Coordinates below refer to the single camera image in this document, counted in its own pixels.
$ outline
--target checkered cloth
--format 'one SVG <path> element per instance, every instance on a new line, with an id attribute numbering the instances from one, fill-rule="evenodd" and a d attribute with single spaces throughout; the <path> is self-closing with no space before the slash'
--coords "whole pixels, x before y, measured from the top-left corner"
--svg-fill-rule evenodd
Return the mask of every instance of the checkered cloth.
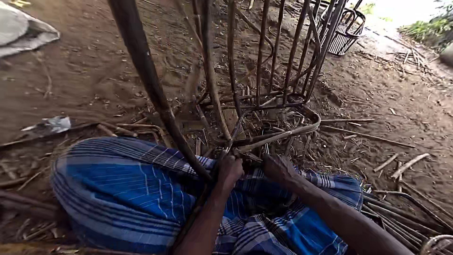
<path id="1" fill-rule="evenodd" d="M 355 179 L 299 173 L 361 207 Z M 72 146 L 54 163 L 51 184 L 85 245 L 150 254 L 172 245 L 203 188 L 179 151 L 124 137 Z M 213 254 L 343 254 L 342 239 L 294 197 L 260 169 L 244 176 L 226 203 Z"/>

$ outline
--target pile of sticks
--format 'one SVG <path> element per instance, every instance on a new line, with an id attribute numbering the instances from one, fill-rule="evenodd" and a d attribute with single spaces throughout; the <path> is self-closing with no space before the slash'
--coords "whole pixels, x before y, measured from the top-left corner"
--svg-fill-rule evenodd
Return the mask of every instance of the pile of sticks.
<path id="1" fill-rule="evenodd" d="M 392 59 L 389 62 L 395 62 L 400 64 L 411 64 L 417 67 L 417 70 L 421 70 L 424 73 L 432 73 L 431 69 L 428 67 L 426 59 L 421 56 L 414 49 L 408 49 L 407 52 L 395 51 L 387 53 L 392 55 Z"/>
<path id="2" fill-rule="evenodd" d="M 403 185 L 405 189 L 423 198 L 429 204 L 435 205 L 434 207 L 442 212 L 444 216 L 447 216 L 450 221 L 453 220 L 453 216 L 450 213 L 445 211 L 442 207 L 427 198 L 411 185 L 404 181 L 400 181 L 400 184 Z M 393 195 L 409 200 L 428 217 L 426 219 L 416 216 L 391 205 L 389 202 L 384 201 L 377 196 L 365 194 L 362 213 L 373 219 L 409 250 L 415 254 L 424 255 L 453 254 L 453 249 L 447 248 L 453 243 L 453 235 L 451 235 L 453 234 L 453 227 L 450 223 L 443 220 L 440 215 L 436 214 L 435 211 L 428 209 L 422 202 L 407 193 L 381 190 L 375 190 L 373 193 L 376 195 Z M 433 241 L 437 240 L 440 236 L 449 236 L 449 242 L 443 244 L 436 242 L 433 243 Z"/>

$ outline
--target wood stick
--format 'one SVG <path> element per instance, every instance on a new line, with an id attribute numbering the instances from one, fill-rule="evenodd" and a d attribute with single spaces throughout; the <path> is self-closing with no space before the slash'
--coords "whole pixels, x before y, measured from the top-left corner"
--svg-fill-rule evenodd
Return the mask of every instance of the wood stick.
<path id="1" fill-rule="evenodd" d="M 287 137 L 290 137 L 290 136 L 293 136 L 293 135 L 298 135 L 298 134 L 302 134 L 302 133 L 308 133 L 308 132 L 312 132 L 312 131 L 315 131 L 317 128 L 318 128 L 318 125 L 319 125 L 319 121 L 315 124 L 312 124 L 310 126 L 303 126 L 303 127 L 299 127 L 299 128 L 296 128 L 296 129 L 293 129 L 293 130 L 290 130 L 290 131 L 286 131 L 280 135 L 276 135 L 274 137 L 271 137 L 271 138 L 268 138 L 266 140 L 263 140 L 263 141 L 260 141 L 260 142 L 257 142 L 257 143 L 254 143 L 254 144 L 251 144 L 251 145 L 246 145 L 246 146 L 242 146 L 242 147 L 239 147 L 238 149 L 241 151 L 241 152 L 249 152 L 259 146 L 262 146 L 266 143 L 269 143 L 269 142 L 273 142 L 273 141 L 277 141 L 278 139 L 282 139 L 282 138 L 287 138 Z"/>
<path id="2" fill-rule="evenodd" d="M 422 158 L 425 158 L 429 156 L 429 153 L 424 153 L 424 154 L 421 154 L 421 155 L 418 155 L 416 156 L 415 158 L 413 158 L 412 160 L 410 160 L 409 162 L 407 162 L 406 164 L 404 164 L 402 167 L 398 168 L 398 170 L 396 170 L 395 173 L 393 173 L 393 175 L 391 176 L 391 178 L 393 179 L 397 179 L 398 176 L 400 176 L 406 169 L 408 169 L 410 166 L 414 165 L 415 163 L 417 163 L 419 160 L 421 160 Z"/>
<path id="3" fill-rule="evenodd" d="M 269 12 L 269 3 L 270 0 L 264 0 L 263 5 L 263 15 L 261 17 L 261 29 L 260 29 L 260 43 L 258 46 L 258 60 L 256 66 L 256 105 L 260 105 L 260 89 L 261 89 L 261 65 L 263 61 L 263 47 L 264 47 L 264 37 L 266 35 L 267 27 L 267 13 Z"/>
<path id="4" fill-rule="evenodd" d="M 414 187 L 411 185 L 407 184 L 405 181 L 400 181 L 405 187 L 407 187 L 409 190 L 413 191 L 415 194 L 421 196 L 423 199 L 428 201 L 431 205 L 439 209 L 441 212 L 443 212 L 446 216 L 448 216 L 450 219 L 453 220 L 453 215 L 447 212 L 445 209 L 443 209 L 440 205 L 436 204 L 434 201 L 429 199 L 427 196 L 423 195 L 420 191 L 416 190 Z"/>
<path id="5" fill-rule="evenodd" d="M 242 116 L 241 102 L 238 99 L 236 90 L 236 71 L 234 69 L 234 28 L 235 28 L 235 11 L 236 0 L 230 0 L 228 3 L 228 71 L 230 73 L 231 91 L 233 92 L 234 105 L 236 106 L 236 113 L 238 118 Z"/>
<path id="6" fill-rule="evenodd" d="M 43 171 L 39 171 L 37 172 L 36 174 L 34 174 L 32 177 L 30 177 L 30 179 L 28 179 L 26 182 L 24 182 L 22 184 L 22 186 L 20 186 L 17 191 L 20 191 L 21 189 L 25 188 L 25 186 L 27 186 L 27 184 L 29 184 L 34 178 L 38 177 L 38 175 L 40 175 Z"/>
<path id="7" fill-rule="evenodd" d="M 93 122 L 93 123 L 83 124 L 83 125 L 80 125 L 80 126 L 77 126 L 77 127 L 72 127 L 70 129 L 68 129 L 66 131 L 63 131 L 63 132 L 60 132 L 60 133 L 51 133 L 51 134 L 45 135 L 45 136 L 38 136 L 38 137 L 34 137 L 34 138 L 27 138 L 27 139 L 22 139 L 22 140 L 18 140 L 18 141 L 7 142 L 7 143 L 4 143 L 4 144 L 0 145 L 0 151 L 4 150 L 4 149 L 7 149 L 7 148 L 10 148 L 10 147 L 15 146 L 15 145 L 23 145 L 23 144 L 28 143 L 28 142 L 38 142 L 38 141 L 44 141 L 44 140 L 55 138 L 55 137 L 64 136 L 68 132 L 73 132 L 73 131 L 78 131 L 78 130 L 82 130 L 82 129 L 85 129 L 85 128 L 90 128 L 90 127 L 95 126 L 97 124 L 99 124 L 99 122 Z"/>
<path id="8" fill-rule="evenodd" d="M 195 141 L 195 155 L 201 156 L 201 140 L 197 139 Z"/>
<path id="9" fill-rule="evenodd" d="M 378 200 L 375 200 L 373 198 L 370 198 L 370 197 L 367 197 L 367 196 L 363 196 L 363 200 L 368 202 L 368 203 L 371 203 L 373 205 L 376 205 L 376 206 L 382 207 L 384 209 L 387 209 L 389 211 L 392 211 L 394 213 L 397 213 L 397 214 L 403 216 L 404 218 L 409 219 L 409 220 L 411 220 L 413 222 L 416 222 L 418 224 L 426 225 L 426 227 L 429 227 L 429 228 L 431 228 L 433 230 L 440 227 L 437 224 L 434 224 L 434 223 L 431 223 L 431 222 L 427 222 L 423 218 L 417 217 L 417 216 L 412 215 L 412 214 L 410 214 L 410 213 L 408 213 L 408 212 L 406 212 L 404 210 L 401 210 L 401 209 L 399 209 L 397 207 L 388 205 L 386 203 L 382 203 L 382 202 L 380 202 Z"/>
<path id="10" fill-rule="evenodd" d="M 58 207 L 55 205 L 42 203 L 42 202 L 36 201 L 34 199 L 15 194 L 13 192 L 0 191 L 0 197 L 2 198 L 2 199 L 0 199 L 0 201 L 12 200 L 12 201 L 19 202 L 21 204 L 29 204 L 29 205 L 33 205 L 35 207 L 41 207 L 41 208 L 51 210 L 51 211 L 58 210 Z"/>
<path id="11" fill-rule="evenodd" d="M 47 65 L 45 64 L 45 62 L 43 60 L 43 53 L 41 51 L 37 51 L 36 53 L 32 52 L 32 54 L 36 58 L 36 60 L 43 66 L 44 74 L 47 77 L 47 88 L 46 88 L 46 92 L 44 93 L 44 98 L 48 98 L 52 94 L 52 86 L 53 86 L 52 78 L 50 77 L 50 73 L 49 73 L 49 68 L 47 67 Z"/>
<path id="12" fill-rule="evenodd" d="M 368 119 L 358 119 L 358 118 L 353 118 L 353 119 L 322 119 L 321 124 L 328 124 L 328 123 L 338 123 L 338 122 L 373 122 L 373 118 L 368 118 Z"/>
<path id="13" fill-rule="evenodd" d="M 141 120 L 139 120 L 139 121 L 134 122 L 134 124 L 143 124 L 143 123 L 145 123 L 147 120 L 148 120 L 148 117 L 145 117 L 145 118 L 143 118 L 143 119 L 141 119 Z"/>
<path id="14" fill-rule="evenodd" d="M 275 96 L 275 95 L 279 95 L 279 94 L 282 94 L 283 92 L 281 91 L 272 91 L 271 93 L 265 93 L 265 94 L 260 94 L 260 97 L 265 97 L 265 96 Z M 249 99 L 249 98 L 254 98 L 255 95 L 254 94 L 251 94 L 251 95 L 248 95 L 248 96 L 243 96 L 243 97 L 237 97 L 239 100 L 243 100 L 243 99 Z M 233 102 L 233 98 L 222 98 L 220 99 L 220 102 L 221 103 L 228 103 L 228 102 Z M 203 105 L 210 105 L 212 104 L 211 101 L 203 101 L 201 102 L 200 104 L 203 104 Z"/>
<path id="15" fill-rule="evenodd" d="M 111 137 L 118 137 L 117 135 L 115 135 L 110 129 L 108 129 L 106 126 L 102 125 L 102 124 L 98 124 L 96 126 L 98 129 L 104 131 L 104 133 L 106 133 L 107 135 L 111 136 Z"/>
<path id="16" fill-rule="evenodd" d="M 308 147 L 310 147 L 311 134 L 307 135 L 307 141 L 305 142 L 304 151 L 302 152 L 302 158 L 305 158 L 307 154 Z"/>
<path id="17" fill-rule="evenodd" d="M 117 127 L 117 126 L 112 125 L 112 124 L 107 123 L 107 122 L 101 122 L 101 124 L 104 125 L 104 126 L 106 126 L 106 127 L 112 128 L 112 129 L 114 129 L 114 130 L 116 130 L 116 131 L 118 131 L 118 132 L 120 132 L 120 133 L 122 133 L 122 134 L 125 134 L 125 135 L 127 135 L 127 136 L 130 136 L 130 137 L 137 137 L 137 136 L 138 136 L 138 135 L 137 135 L 136 133 L 134 133 L 134 132 L 131 132 L 131 131 L 129 131 L 129 130 L 127 130 L 127 129 L 124 129 L 124 128 L 121 128 L 121 127 Z"/>
<path id="18" fill-rule="evenodd" d="M 197 31 L 195 28 L 192 26 L 192 23 L 189 20 L 189 17 L 187 17 L 186 11 L 184 11 L 183 6 L 181 5 L 181 2 L 179 0 L 173 0 L 173 3 L 178 10 L 179 14 L 183 17 L 184 22 L 186 23 L 186 26 L 188 27 L 190 36 L 192 36 L 195 40 L 195 44 L 197 46 L 198 52 L 202 55 L 203 57 L 203 45 L 201 43 L 200 37 L 198 36 Z"/>
<path id="19" fill-rule="evenodd" d="M 382 163 L 380 166 L 376 167 L 373 169 L 373 172 L 377 172 L 380 169 L 384 168 L 386 165 L 390 164 L 392 161 L 394 161 L 400 154 L 395 153 L 393 156 L 391 156 L 389 159 L 387 159 L 384 163 Z"/>
<path id="20" fill-rule="evenodd" d="M 321 125 L 320 127 L 326 128 L 326 129 L 332 129 L 332 130 L 339 131 L 339 132 L 349 133 L 349 134 L 356 134 L 356 135 L 361 136 L 361 137 L 367 137 L 367 138 L 374 139 L 374 140 L 384 141 L 384 142 L 388 142 L 388 143 L 399 145 L 399 146 L 415 148 L 415 146 L 410 145 L 410 144 L 395 142 L 395 141 L 388 140 L 388 139 L 385 139 L 385 138 L 375 137 L 375 136 L 372 136 L 372 135 L 362 134 L 362 133 L 358 133 L 358 132 L 354 132 L 354 131 L 350 131 L 350 130 L 346 130 L 346 129 L 330 127 L 330 126 L 324 126 L 324 125 Z"/>
<path id="21" fill-rule="evenodd" d="M 211 22 L 212 22 L 212 17 L 211 17 L 211 5 L 212 5 L 212 0 L 206 0 L 203 2 L 204 3 L 204 16 L 203 16 L 203 24 L 202 24 L 202 43 L 203 43 L 203 66 L 205 70 L 205 75 L 206 75 L 206 87 L 209 89 L 209 96 L 211 98 L 212 104 L 214 105 L 214 113 L 218 122 L 218 125 L 220 126 L 220 130 L 222 131 L 223 135 L 225 136 L 225 139 L 231 140 L 231 135 L 230 132 L 228 131 L 227 124 L 225 123 L 225 118 L 222 114 L 222 109 L 220 105 L 220 99 L 219 99 L 219 92 L 217 88 L 217 82 L 216 82 L 216 74 L 214 72 L 214 64 L 212 63 L 212 37 L 211 37 Z"/>
<path id="22" fill-rule="evenodd" d="M 412 220 L 409 220 L 407 219 L 406 217 L 403 217 L 395 212 L 392 212 L 390 210 L 387 210 L 385 208 L 382 208 L 380 206 L 376 206 L 376 205 L 373 205 L 373 204 L 370 204 L 368 203 L 368 206 L 372 209 L 372 210 L 375 210 L 375 211 L 378 211 L 382 214 L 385 214 L 385 215 L 388 215 L 388 216 L 391 216 L 392 218 L 395 218 L 397 219 L 398 221 L 400 221 L 401 223 L 403 223 L 404 225 L 407 225 L 413 229 L 416 229 L 416 230 L 419 230 L 420 232 L 422 233 L 427 233 L 427 234 L 430 234 L 430 235 L 438 235 L 439 232 L 435 231 L 435 230 L 432 230 L 420 223 L 416 223 Z"/>
<path id="23" fill-rule="evenodd" d="M 343 137 L 343 141 L 349 140 L 351 138 L 357 137 L 357 135 L 350 135 L 350 136 L 345 136 Z"/>
<path id="24" fill-rule="evenodd" d="M 0 166 L 3 168 L 5 171 L 6 175 L 11 179 L 11 180 L 17 180 L 17 174 L 11 170 L 5 162 L 0 162 Z"/>
<path id="25" fill-rule="evenodd" d="M 406 54 L 406 57 L 404 58 L 403 64 L 405 64 L 405 63 L 406 63 L 406 61 L 407 61 L 407 58 L 409 57 L 409 54 L 410 54 L 410 51 L 408 51 L 408 52 L 407 52 L 407 54 Z"/>
<path id="26" fill-rule="evenodd" d="M 286 150 L 285 150 L 285 152 L 284 152 L 284 155 L 285 155 L 285 156 L 288 156 L 288 155 L 289 155 L 289 152 L 291 151 L 291 146 L 293 145 L 294 139 L 295 139 L 295 137 L 291 137 L 291 138 L 289 139 L 288 145 L 286 145 Z"/>
<path id="27" fill-rule="evenodd" d="M 399 169 L 402 165 L 403 165 L 403 163 L 401 163 L 401 161 L 397 161 L 396 169 Z M 398 177 L 398 182 L 396 183 L 396 191 L 398 191 L 398 192 L 403 192 L 403 186 L 400 184 L 400 181 L 402 181 L 402 180 L 403 180 L 403 174 L 400 174 L 400 176 Z"/>
<path id="28" fill-rule="evenodd" d="M 30 234 L 30 235 L 25 236 L 24 240 L 27 241 L 27 240 L 33 239 L 33 238 L 37 237 L 38 235 L 40 235 L 40 234 L 42 234 L 42 233 L 44 233 L 44 232 L 46 232 L 48 230 L 51 230 L 52 228 L 54 228 L 56 226 L 57 226 L 57 224 L 55 222 L 52 222 L 49 225 L 47 225 L 46 227 L 44 227 L 44 228 L 42 228 L 42 229 L 40 229 L 40 230 Z"/>
<path id="29" fill-rule="evenodd" d="M 272 130 L 277 131 L 277 132 L 286 132 L 286 130 L 279 128 L 279 127 L 272 127 Z"/>
<path id="30" fill-rule="evenodd" d="M 274 75 L 275 75 L 275 65 L 277 64 L 277 52 L 279 50 L 279 44 L 280 44 L 280 34 L 281 34 L 281 29 L 282 29 L 282 21 L 283 21 L 283 11 L 284 11 L 284 5 L 285 0 L 280 0 L 280 10 L 279 10 L 279 19 L 278 19 L 278 24 L 277 24 L 277 35 L 275 37 L 275 44 L 274 44 L 274 54 L 272 56 L 272 65 L 270 68 L 270 80 L 269 80 L 269 86 L 267 88 L 267 92 L 270 93 L 272 90 L 272 84 L 274 83 Z"/>
<path id="31" fill-rule="evenodd" d="M 439 218 L 436 214 L 434 214 L 430 209 L 425 207 L 422 203 L 420 203 L 418 200 L 415 198 L 411 197 L 407 193 L 402 193 L 402 192 L 397 192 L 397 191 L 380 191 L 380 190 L 374 190 L 373 192 L 377 194 L 390 194 L 390 195 L 397 195 L 401 196 L 409 201 L 411 201 L 414 205 L 416 205 L 418 208 L 420 208 L 423 212 L 425 212 L 427 215 L 429 215 L 431 218 L 433 218 L 435 221 L 440 223 L 442 226 L 445 226 L 446 228 L 450 229 L 450 231 L 453 231 L 453 227 L 450 226 L 447 222 Z"/>
<path id="32" fill-rule="evenodd" d="M 127 123 L 117 123 L 116 124 L 119 127 L 125 127 L 125 128 L 155 128 L 159 132 L 160 136 L 162 137 L 162 140 L 165 143 L 165 146 L 167 148 L 171 148 L 172 144 L 171 142 L 166 138 L 166 134 L 164 130 L 156 125 L 151 125 L 151 124 L 127 124 Z"/>
<path id="33" fill-rule="evenodd" d="M 115 18 L 116 25 L 118 26 L 123 38 L 124 44 L 128 49 L 135 68 L 137 69 L 137 73 L 143 82 L 143 86 L 145 87 L 149 98 L 158 111 L 165 128 L 193 170 L 205 181 L 211 182 L 212 177 L 201 165 L 200 161 L 195 157 L 186 139 L 181 133 L 179 126 L 176 124 L 175 117 L 168 104 L 164 90 L 159 83 L 159 77 L 157 76 L 152 54 L 149 51 L 149 45 L 146 40 L 145 32 L 143 31 L 143 24 L 140 21 L 140 15 L 135 1 L 108 0 L 108 3 L 113 17 Z M 205 17 L 205 23 L 209 25 L 211 24 L 209 16 Z M 211 46 L 210 44 L 203 45 L 207 49 Z M 208 65 L 208 68 L 209 67 L 213 72 L 213 65 Z"/>
<path id="34" fill-rule="evenodd" d="M 284 79 L 284 85 L 283 85 L 283 104 L 286 104 L 286 101 L 288 100 L 287 88 L 288 88 L 288 84 L 289 84 L 289 79 L 291 77 L 293 59 L 294 59 L 294 55 L 296 53 L 296 49 L 297 49 L 297 45 L 298 45 L 299 37 L 300 37 L 300 32 L 302 31 L 302 27 L 304 25 L 304 20 L 305 20 L 305 16 L 307 15 L 308 8 L 310 8 L 310 1 L 304 1 L 304 5 L 302 7 L 302 10 L 300 11 L 299 19 L 297 21 L 296 31 L 294 32 L 293 45 L 291 46 L 291 50 L 289 52 L 288 64 L 286 66 L 286 73 L 285 73 L 285 79 Z"/>
<path id="35" fill-rule="evenodd" d="M 27 181 L 27 177 L 11 180 L 11 181 L 4 181 L 0 182 L 0 189 L 10 188 L 12 186 L 16 186 L 18 184 L 22 184 Z"/>

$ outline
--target hand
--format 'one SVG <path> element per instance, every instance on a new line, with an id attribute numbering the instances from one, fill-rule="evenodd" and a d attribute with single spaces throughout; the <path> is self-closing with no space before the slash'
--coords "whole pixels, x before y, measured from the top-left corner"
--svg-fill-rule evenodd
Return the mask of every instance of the hand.
<path id="1" fill-rule="evenodd" d="M 293 185 L 297 185 L 297 181 L 302 179 L 287 156 L 264 154 L 263 159 L 264 174 L 281 186 L 291 189 Z"/>
<path id="2" fill-rule="evenodd" d="M 235 182 L 244 174 L 242 170 L 242 159 L 235 159 L 234 156 L 225 156 L 219 162 L 218 183 L 222 183 L 230 191 L 234 188 Z"/>

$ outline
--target dirt ground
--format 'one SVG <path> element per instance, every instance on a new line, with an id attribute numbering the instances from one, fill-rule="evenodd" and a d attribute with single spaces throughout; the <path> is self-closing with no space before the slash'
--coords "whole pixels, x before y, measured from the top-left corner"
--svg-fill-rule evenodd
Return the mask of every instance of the dirt ground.
<path id="1" fill-rule="evenodd" d="M 258 1 L 251 12 L 241 9 L 257 26 L 261 4 Z M 193 93 L 186 88 L 186 79 L 192 71 L 199 71 L 196 47 L 183 19 L 170 1 L 152 0 L 148 3 L 137 0 L 137 5 L 167 97 L 172 105 L 183 103 Z M 248 2 L 244 1 L 242 5 L 248 5 Z M 186 4 L 185 7 L 191 13 L 190 5 Z M 229 95 L 227 13 L 222 1 L 216 1 L 216 7 L 213 58 L 221 92 Z M 273 15 L 270 15 L 269 25 L 273 31 L 276 9 L 272 6 L 270 10 Z M 62 33 L 59 41 L 40 49 L 53 82 L 52 95 L 43 98 L 42 92 L 48 80 L 43 66 L 31 52 L 0 59 L 3 92 L 0 93 L 0 142 L 15 140 L 22 128 L 40 122 L 41 118 L 69 116 L 73 125 L 94 121 L 131 123 L 141 119 L 142 113 L 153 112 L 106 1 L 36 0 L 24 11 L 48 22 Z M 240 78 L 256 65 L 259 37 L 242 21 L 238 24 L 238 31 L 235 59 L 236 74 Z M 281 63 L 288 59 L 291 34 L 291 26 L 288 25 L 283 31 L 279 49 Z M 451 80 L 419 71 L 414 71 L 414 74 L 403 73 L 391 65 L 379 64 L 373 58 L 355 54 L 356 50 L 352 48 L 342 57 L 327 56 L 317 89 L 308 106 L 319 113 L 322 119 L 375 118 L 375 122 L 361 127 L 350 124 L 338 124 L 336 127 L 413 144 L 416 148 L 398 147 L 365 138 L 343 141 L 342 134 L 321 130 L 312 136 L 309 148 L 314 162 L 306 162 L 304 166 L 330 172 L 341 169 L 371 183 L 373 189 L 394 190 L 395 183 L 389 177 L 394 172 L 396 162 L 384 168 L 380 178 L 372 169 L 396 152 L 403 154 L 398 158 L 402 162 L 427 152 L 432 156 L 407 170 L 404 180 L 453 212 Z M 264 52 L 265 56 L 269 54 L 268 49 Z M 270 62 L 265 67 L 269 70 Z M 282 82 L 283 65 L 277 67 L 277 72 L 277 78 Z M 200 73 L 201 84 L 196 93 L 204 86 L 203 71 Z M 343 104 L 331 102 L 323 93 L 324 90 L 319 89 L 321 87 L 333 89 Z M 196 115 L 178 115 L 183 127 L 196 118 Z M 48 187 L 50 162 L 75 141 L 100 135 L 102 133 L 99 131 L 90 130 L 27 147 L 2 150 L 2 162 L 22 176 L 43 171 L 20 193 L 41 201 L 55 202 Z M 301 141 L 296 142 L 296 150 L 305 139 L 301 136 Z M 1 173 L 0 181 L 7 179 Z M 388 200 L 400 204 L 395 198 Z M 9 221 L 8 228 L 0 230 L 2 242 L 14 240 L 16 229 L 27 217 L 18 218 Z"/>

